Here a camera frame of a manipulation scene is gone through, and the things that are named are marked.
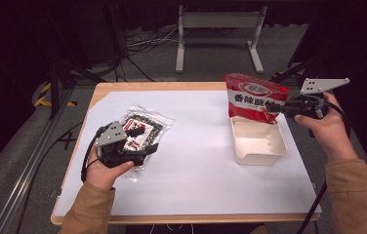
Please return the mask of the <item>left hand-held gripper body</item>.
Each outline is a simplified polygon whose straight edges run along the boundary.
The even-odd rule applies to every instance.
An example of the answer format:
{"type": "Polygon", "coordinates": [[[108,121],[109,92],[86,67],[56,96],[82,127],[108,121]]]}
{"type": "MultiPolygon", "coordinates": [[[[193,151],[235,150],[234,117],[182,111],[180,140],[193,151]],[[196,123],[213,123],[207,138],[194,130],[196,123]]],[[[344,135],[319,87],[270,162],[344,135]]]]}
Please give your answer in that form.
{"type": "Polygon", "coordinates": [[[118,121],[112,122],[96,140],[99,160],[108,168],[117,167],[132,161],[135,166],[141,166],[146,155],[143,151],[125,149],[128,139],[127,131],[118,121]]]}

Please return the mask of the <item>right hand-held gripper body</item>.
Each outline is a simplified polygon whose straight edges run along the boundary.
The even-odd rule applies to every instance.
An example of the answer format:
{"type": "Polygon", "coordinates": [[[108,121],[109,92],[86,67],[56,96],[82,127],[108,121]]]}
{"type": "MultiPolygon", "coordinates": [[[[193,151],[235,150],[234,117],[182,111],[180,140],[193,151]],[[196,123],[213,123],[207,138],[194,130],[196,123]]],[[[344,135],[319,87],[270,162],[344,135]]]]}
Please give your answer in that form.
{"type": "Polygon", "coordinates": [[[305,78],[297,97],[292,97],[280,107],[280,112],[289,118],[304,115],[313,119],[323,119],[329,109],[335,109],[343,117],[346,115],[340,107],[324,96],[325,92],[349,83],[348,78],[310,79],[305,78]]]}

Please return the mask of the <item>clear seaweed packet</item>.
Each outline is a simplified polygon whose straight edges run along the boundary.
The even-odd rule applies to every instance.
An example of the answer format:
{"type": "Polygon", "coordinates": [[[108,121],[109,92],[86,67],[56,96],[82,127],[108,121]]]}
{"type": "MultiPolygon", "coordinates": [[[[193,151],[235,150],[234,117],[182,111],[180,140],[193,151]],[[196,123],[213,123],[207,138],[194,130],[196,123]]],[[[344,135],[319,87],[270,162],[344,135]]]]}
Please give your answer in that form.
{"type": "Polygon", "coordinates": [[[132,105],[126,114],[120,118],[120,124],[125,132],[136,128],[144,128],[139,136],[129,136],[124,146],[130,151],[149,151],[159,142],[160,138],[174,125],[175,120],[163,114],[139,105],[132,105]]]}

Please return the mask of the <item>red seasoning packet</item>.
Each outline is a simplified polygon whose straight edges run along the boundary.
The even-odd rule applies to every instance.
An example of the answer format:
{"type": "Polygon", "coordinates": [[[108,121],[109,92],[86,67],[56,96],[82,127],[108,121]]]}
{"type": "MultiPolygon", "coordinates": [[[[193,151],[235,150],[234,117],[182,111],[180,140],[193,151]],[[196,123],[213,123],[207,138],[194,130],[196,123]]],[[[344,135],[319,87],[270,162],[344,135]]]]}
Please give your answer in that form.
{"type": "Polygon", "coordinates": [[[224,76],[228,116],[275,124],[278,111],[267,110],[267,103],[284,104],[289,90],[279,84],[247,76],[230,73],[224,76]]]}

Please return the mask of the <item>cream plastic divided container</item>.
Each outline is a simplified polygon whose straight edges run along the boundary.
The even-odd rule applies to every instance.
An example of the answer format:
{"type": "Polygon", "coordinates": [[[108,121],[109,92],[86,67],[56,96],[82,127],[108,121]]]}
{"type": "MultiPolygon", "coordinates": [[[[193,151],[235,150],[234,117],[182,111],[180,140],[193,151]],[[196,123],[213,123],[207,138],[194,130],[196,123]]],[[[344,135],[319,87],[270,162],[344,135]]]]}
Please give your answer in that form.
{"type": "Polygon", "coordinates": [[[278,124],[242,117],[230,119],[235,160],[240,165],[272,166],[287,154],[287,145],[278,124]]]}

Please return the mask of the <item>person's right hand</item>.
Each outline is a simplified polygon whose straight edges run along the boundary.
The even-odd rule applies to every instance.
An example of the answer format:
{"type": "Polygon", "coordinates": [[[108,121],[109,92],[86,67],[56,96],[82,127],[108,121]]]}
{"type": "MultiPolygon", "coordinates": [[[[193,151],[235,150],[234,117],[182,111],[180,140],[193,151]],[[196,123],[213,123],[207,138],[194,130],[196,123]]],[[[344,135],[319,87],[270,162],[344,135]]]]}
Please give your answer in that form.
{"type": "Polygon", "coordinates": [[[356,160],[355,152],[348,136],[342,115],[330,108],[323,119],[312,119],[304,115],[296,115],[294,120],[310,129],[324,149],[328,162],[356,160]]]}

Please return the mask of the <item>person's left hand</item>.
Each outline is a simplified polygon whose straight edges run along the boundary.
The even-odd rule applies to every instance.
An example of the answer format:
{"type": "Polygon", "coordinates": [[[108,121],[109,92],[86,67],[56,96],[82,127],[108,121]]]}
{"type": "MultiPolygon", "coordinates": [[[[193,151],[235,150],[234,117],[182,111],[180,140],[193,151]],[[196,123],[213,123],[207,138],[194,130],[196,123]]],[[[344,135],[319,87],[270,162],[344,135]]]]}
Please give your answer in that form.
{"type": "Polygon", "coordinates": [[[103,190],[110,190],[115,180],[134,167],[132,161],[128,161],[114,168],[108,168],[99,159],[95,146],[92,147],[87,163],[85,181],[103,190]]]}

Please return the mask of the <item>black metal stand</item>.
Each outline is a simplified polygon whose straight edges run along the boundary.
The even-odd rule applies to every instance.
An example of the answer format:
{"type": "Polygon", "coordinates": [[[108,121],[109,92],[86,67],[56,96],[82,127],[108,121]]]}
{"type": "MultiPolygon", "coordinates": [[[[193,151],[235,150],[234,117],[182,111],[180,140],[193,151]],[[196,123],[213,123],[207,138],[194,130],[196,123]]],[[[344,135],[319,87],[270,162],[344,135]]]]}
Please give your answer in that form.
{"type": "Polygon", "coordinates": [[[71,73],[74,70],[87,80],[95,83],[103,83],[104,80],[98,75],[75,65],[62,58],[55,58],[50,66],[50,84],[51,84],[51,103],[52,110],[49,119],[53,120],[57,117],[62,107],[67,104],[67,100],[63,101],[60,95],[60,87],[63,87],[63,93],[66,95],[69,91],[73,91],[76,86],[75,75],[71,73]]]}
{"type": "Polygon", "coordinates": [[[295,85],[297,89],[301,88],[305,79],[319,78],[323,71],[322,61],[311,59],[301,62],[292,68],[281,72],[279,75],[273,75],[270,82],[281,85],[295,85]]]}

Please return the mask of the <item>white paper sheet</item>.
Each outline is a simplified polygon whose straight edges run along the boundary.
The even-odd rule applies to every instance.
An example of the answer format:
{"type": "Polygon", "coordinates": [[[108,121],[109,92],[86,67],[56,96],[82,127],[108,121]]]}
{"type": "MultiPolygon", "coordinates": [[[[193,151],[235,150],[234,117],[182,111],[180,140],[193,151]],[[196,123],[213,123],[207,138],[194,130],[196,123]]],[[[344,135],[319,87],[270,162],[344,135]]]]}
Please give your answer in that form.
{"type": "Polygon", "coordinates": [[[137,181],[119,178],[112,212],[138,215],[305,214],[315,192],[283,116],[277,121],[287,153],[272,166],[243,166],[235,160],[224,91],[111,92],[92,107],[78,140],[54,214],[72,206],[80,171],[97,129],[120,119],[132,105],[175,119],[137,181]]]}

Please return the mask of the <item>yellow and black tape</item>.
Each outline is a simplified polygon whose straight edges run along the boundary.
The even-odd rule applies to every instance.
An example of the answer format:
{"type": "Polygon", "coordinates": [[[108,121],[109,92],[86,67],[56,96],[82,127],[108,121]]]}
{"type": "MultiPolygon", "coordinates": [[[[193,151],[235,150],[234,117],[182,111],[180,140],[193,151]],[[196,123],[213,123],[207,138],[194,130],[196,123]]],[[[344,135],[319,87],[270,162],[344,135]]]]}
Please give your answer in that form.
{"type": "MultiPolygon", "coordinates": [[[[36,101],[34,101],[34,106],[52,106],[52,102],[45,100],[47,93],[51,91],[51,83],[47,82],[40,91],[40,94],[36,101]]],[[[77,101],[69,101],[66,105],[67,107],[77,106],[77,101]]]]}

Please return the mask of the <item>grey metal stand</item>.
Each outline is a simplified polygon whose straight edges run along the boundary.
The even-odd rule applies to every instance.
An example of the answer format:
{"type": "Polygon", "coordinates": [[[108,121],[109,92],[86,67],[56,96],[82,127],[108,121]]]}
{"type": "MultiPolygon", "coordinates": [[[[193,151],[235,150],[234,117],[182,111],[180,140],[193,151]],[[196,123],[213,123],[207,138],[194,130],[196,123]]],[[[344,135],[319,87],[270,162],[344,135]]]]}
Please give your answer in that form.
{"type": "Polygon", "coordinates": [[[246,42],[250,57],[257,73],[262,74],[264,68],[257,51],[258,41],[264,26],[267,6],[254,12],[186,12],[184,6],[179,7],[176,72],[184,71],[184,30],[186,28],[250,28],[252,39],[246,42]]]}

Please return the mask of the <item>aluminium rail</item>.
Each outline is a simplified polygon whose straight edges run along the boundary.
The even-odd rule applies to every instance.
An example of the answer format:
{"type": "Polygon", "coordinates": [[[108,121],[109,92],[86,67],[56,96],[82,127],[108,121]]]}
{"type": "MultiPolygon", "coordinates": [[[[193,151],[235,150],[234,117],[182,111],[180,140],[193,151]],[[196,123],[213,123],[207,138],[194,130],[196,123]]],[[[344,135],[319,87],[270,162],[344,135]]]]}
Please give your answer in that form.
{"type": "MultiPolygon", "coordinates": [[[[69,91],[66,95],[61,92],[62,100],[69,102],[73,91],[69,91]]],[[[0,234],[5,234],[14,214],[16,213],[20,202],[24,198],[29,185],[33,181],[36,169],[40,165],[41,157],[45,154],[46,146],[50,141],[51,135],[56,128],[56,125],[61,118],[66,105],[62,107],[57,117],[53,120],[48,120],[46,126],[42,131],[41,137],[36,143],[27,163],[25,164],[21,174],[11,192],[7,203],[0,213],[0,234]]]]}

